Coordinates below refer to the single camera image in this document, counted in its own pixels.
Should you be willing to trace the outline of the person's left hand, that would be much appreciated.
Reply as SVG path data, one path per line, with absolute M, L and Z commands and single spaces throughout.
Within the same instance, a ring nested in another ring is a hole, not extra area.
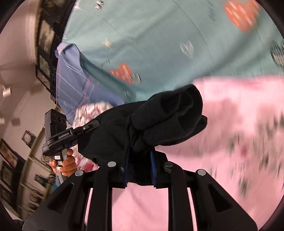
M 73 157 L 72 149 L 67 150 L 67 158 L 63 161 L 61 168 L 57 169 L 57 162 L 54 159 L 49 161 L 49 165 L 55 174 L 60 172 L 65 177 L 71 176 L 78 169 L 75 158 Z

